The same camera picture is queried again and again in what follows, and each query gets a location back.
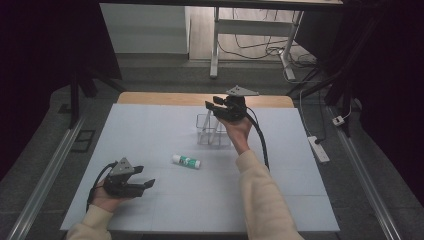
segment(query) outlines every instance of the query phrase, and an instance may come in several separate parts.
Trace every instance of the power strip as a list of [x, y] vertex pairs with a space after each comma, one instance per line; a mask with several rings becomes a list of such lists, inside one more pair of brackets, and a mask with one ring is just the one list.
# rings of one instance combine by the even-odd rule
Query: power strip
[[324, 148], [322, 148], [321, 144], [316, 144], [315, 140], [317, 140], [317, 137], [311, 136], [308, 137], [309, 143], [311, 144], [312, 150], [314, 151], [315, 156], [318, 158], [318, 161], [320, 163], [326, 163], [329, 162], [330, 159], [327, 156], [327, 153], [325, 153]]

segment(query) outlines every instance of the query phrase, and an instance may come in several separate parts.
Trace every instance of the wire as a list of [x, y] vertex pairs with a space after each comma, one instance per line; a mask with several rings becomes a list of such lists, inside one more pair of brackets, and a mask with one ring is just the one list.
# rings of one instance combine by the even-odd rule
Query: wire
[[296, 14], [296, 11], [293, 11], [293, 15], [292, 15], [292, 23], [294, 23], [294, 15]]
[[[315, 67], [315, 68], [313, 68], [301, 81], [291, 81], [291, 80], [289, 80], [288, 78], [287, 78], [287, 75], [286, 75], [286, 68], [288, 68], [290, 65], [287, 65], [287, 66], [285, 66], [284, 68], [283, 68], [283, 77], [284, 77], [284, 80], [286, 80], [286, 82], [288, 82], [288, 83], [305, 83], [305, 79], [307, 79], [308, 77], [309, 77], [309, 75], [311, 74], [311, 72], [313, 72], [313, 71], [315, 71], [315, 69], [318, 69], [317, 67]], [[319, 80], [319, 81], [308, 81], [308, 83], [320, 83], [322, 80]]]
[[299, 56], [297, 57], [297, 60], [295, 61], [295, 63], [296, 63], [296, 64], [300, 64], [300, 65], [302, 65], [302, 66], [317, 66], [317, 63], [316, 63], [315, 61], [300, 61], [300, 58], [301, 58], [301, 57], [304, 57], [304, 56], [312, 56], [312, 54], [310, 54], [310, 53], [305, 53], [305, 54], [299, 55]]
[[343, 119], [349, 117], [350, 113], [352, 113], [352, 104], [349, 106], [349, 113], [343, 117]]
[[[232, 106], [235, 106], [235, 107], [237, 107], [239, 110], [241, 110], [241, 111], [244, 113], [245, 117], [246, 117], [247, 119], [249, 119], [249, 121], [250, 121], [250, 122], [252, 123], [252, 125], [255, 127], [256, 132], [258, 133], [259, 138], [260, 138], [260, 140], [261, 140], [261, 144], [262, 144], [262, 152], [263, 152], [263, 154], [264, 154], [264, 164], [265, 164], [265, 166], [266, 166], [266, 167], [268, 168], [268, 170], [269, 170], [268, 152], [267, 152], [267, 149], [266, 149], [265, 137], [264, 137], [264, 134], [262, 133], [261, 128], [259, 127], [259, 122], [257, 121], [257, 118], [256, 118], [256, 114], [255, 114], [255, 112], [254, 112], [252, 109], [248, 108], [247, 106], [246, 106], [246, 108], [244, 108], [244, 107], [241, 107], [240, 105], [238, 105], [237, 103], [234, 103], [234, 102], [232, 102], [232, 101], [227, 101], [227, 103], [229, 103], [229, 104], [231, 104]], [[249, 115], [249, 113], [247, 113], [246, 109], [249, 109], [250, 111], [252, 111], [253, 115], [254, 115], [254, 116], [255, 116], [255, 118], [256, 118], [256, 121], [255, 121], [255, 119], [253, 119], [253, 118], [252, 118], [252, 116], [250, 116], [250, 115]]]
[[88, 194], [88, 198], [87, 198], [87, 205], [85, 208], [85, 211], [88, 211], [88, 207], [90, 206], [91, 202], [94, 199], [94, 192], [96, 191], [97, 187], [97, 183], [99, 182], [100, 178], [102, 177], [102, 175], [106, 172], [106, 170], [108, 168], [114, 168], [116, 166], [116, 164], [118, 164], [118, 162], [114, 162], [114, 163], [110, 163], [108, 164], [106, 167], [104, 167], [102, 169], [102, 171], [100, 172], [100, 174], [97, 176], [96, 181], [93, 184], [93, 187], [90, 189], [90, 193]]
[[289, 61], [291, 63], [293, 63], [293, 65], [298, 67], [298, 68], [307, 68], [307, 67], [316, 67], [317, 66], [316, 63], [312, 63], [312, 62], [309, 62], [309, 61], [307, 63], [303, 63], [302, 61], [299, 61], [299, 57], [297, 58], [298, 60], [296, 61], [296, 60], [293, 59], [293, 56], [291, 55], [291, 53], [289, 53], [289, 57], [290, 57]]
[[299, 94], [299, 107], [300, 107], [300, 113], [301, 113], [301, 117], [302, 117], [302, 123], [303, 123], [303, 127], [308, 132], [309, 136], [312, 136], [311, 132], [308, 129], [308, 126], [306, 126], [305, 116], [303, 114], [303, 108], [302, 108], [302, 92], [303, 92], [303, 89], [300, 91], [300, 94]]
[[[303, 126], [304, 126], [305, 130], [309, 134], [309, 136], [312, 136], [311, 131], [309, 131], [308, 126], [306, 125], [305, 114], [303, 113], [303, 108], [302, 108], [302, 92], [303, 92], [303, 90], [301, 90], [300, 91], [300, 94], [299, 94], [299, 108], [300, 108], [300, 112], [301, 112], [302, 123], [303, 123]], [[327, 139], [327, 130], [325, 128], [325, 120], [324, 120], [324, 115], [322, 113], [322, 106], [321, 106], [321, 91], [318, 91], [318, 105], [319, 105], [319, 112], [320, 112], [320, 115], [321, 115], [321, 122], [322, 122], [322, 129], [323, 129], [323, 132], [324, 132], [324, 137], [323, 138], [319, 138], [319, 139], [317, 138], [316, 141], [318, 141], [318, 142], [316, 142], [316, 144], [318, 144], [318, 143], [324, 141], [325, 139]]]
[[262, 58], [266, 58], [266, 57], [268, 57], [268, 56], [269, 56], [268, 54], [266, 54], [266, 55], [264, 55], [264, 56], [260, 56], [260, 57], [248, 57], [248, 56], [241, 55], [241, 54], [239, 54], [239, 53], [229, 52], [229, 51], [224, 50], [224, 49], [221, 47], [221, 44], [219, 43], [219, 41], [218, 41], [218, 46], [219, 46], [219, 48], [220, 48], [223, 52], [225, 52], [225, 53], [233, 54], [233, 55], [237, 55], [237, 56], [239, 56], [239, 57], [243, 57], [243, 58], [247, 58], [247, 59], [252, 59], [252, 60], [254, 60], [254, 59], [262, 59]]
[[306, 85], [307, 83], [309, 83], [318, 73], [321, 72], [321, 69], [318, 67], [315, 67], [314, 69], [312, 69], [311, 71], [309, 71], [309, 73], [302, 79], [302, 81], [300, 81], [299, 83], [297, 83], [296, 86], [294, 86], [292, 89], [290, 89], [290, 91], [288, 91], [286, 93], [286, 96], [290, 96], [290, 94], [295, 91], [296, 89], [299, 89], [300, 87]]
[[247, 109], [249, 109], [253, 113], [253, 116], [255, 116], [255, 121], [259, 125], [259, 121], [258, 121], [258, 118], [256, 117], [255, 112], [250, 107], [247, 107]]
[[327, 131], [325, 129], [325, 121], [324, 121], [324, 115], [322, 113], [322, 106], [321, 106], [321, 90], [318, 91], [318, 104], [319, 104], [319, 113], [321, 114], [321, 122], [322, 122], [322, 130], [324, 131], [324, 137], [319, 139], [319, 142], [324, 141], [327, 139]]
[[[278, 15], [278, 10], [275, 11], [274, 22], [277, 20], [277, 15]], [[237, 14], [236, 8], [233, 8], [233, 19], [235, 19], [236, 16], [238, 18], [238, 14]], [[268, 16], [268, 10], [267, 10], [266, 16], [265, 16], [265, 18], [263, 20], [265, 20], [267, 18], [267, 16]], [[267, 43], [255, 44], [255, 45], [249, 45], [249, 46], [241, 46], [240, 43], [238, 42], [237, 34], [234, 34], [234, 38], [236, 40], [237, 46], [239, 48], [242, 48], [242, 49], [266, 45], [266, 47], [265, 47], [265, 54], [266, 55], [264, 55], [262, 57], [259, 57], [259, 58], [264, 58], [266, 56], [276, 56], [276, 55], [278, 55], [278, 51], [281, 50], [281, 49], [283, 49], [283, 47], [268, 47], [268, 46], [270, 44], [287, 42], [287, 40], [281, 40], [281, 41], [271, 42], [272, 36], [270, 36]], [[244, 56], [244, 55], [241, 55], [241, 54], [238, 54], [238, 53], [229, 52], [229, 51], [225, 51], [225, 50], [223, 50], [223, 51], [226, 52], [226, 53], [234, 54], [234, 55], [237, 55], [237, 56], [240, 56], [240, 57], [244, 57], [244, 58], [248, 58], [248, 59], [258, 59], [256, 57], [247, 57], [247, 56]]]

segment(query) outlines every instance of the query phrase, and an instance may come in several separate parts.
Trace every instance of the hand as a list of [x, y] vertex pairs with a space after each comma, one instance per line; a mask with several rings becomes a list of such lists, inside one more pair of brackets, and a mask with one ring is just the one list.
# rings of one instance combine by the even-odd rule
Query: hand
[[116, 208], [118, 208], [119, 204], [124, 201], [130, 200], [132, 198], [117, 198], [112, 197], [103, 188], [104, 180], [97, 184], [97, 188], [94, 192], [94, 199], [91, 204], [102, 208], [108, 212], [115, 212]]
[[224, 124], [225, 128], [227, 129], [227, 134], [233, 142], [234, 147], [236, 148], [236, 151], [239, 155], [247, 150], [250, 150], [249, 145], [247, 144], [247, 138], [249, 137], [252, 123], [249, 121], [249, 119], [243, 118], [237, 122], [228, 122], [220, 118], [218, 118], [218, 120]]

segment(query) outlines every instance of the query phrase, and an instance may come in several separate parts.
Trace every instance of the transparent box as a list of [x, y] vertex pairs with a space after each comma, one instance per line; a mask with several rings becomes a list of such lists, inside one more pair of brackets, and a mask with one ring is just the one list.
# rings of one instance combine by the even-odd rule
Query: transparent box
[[224, 125], [215, 116], [198, 114], [196, 120], [197, 144], [200, 145], [231, 145]]

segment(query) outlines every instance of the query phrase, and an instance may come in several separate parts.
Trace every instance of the glue stick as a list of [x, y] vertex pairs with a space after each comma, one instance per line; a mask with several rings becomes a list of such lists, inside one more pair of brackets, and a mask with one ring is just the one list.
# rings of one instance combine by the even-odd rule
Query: glue stick
[[172, 162], [184, 165], [189, 168], [200, 168], [200, 161], [194, 158], [189, 158], [185, 156], [180, 156], [177, 154], [172, 155]]

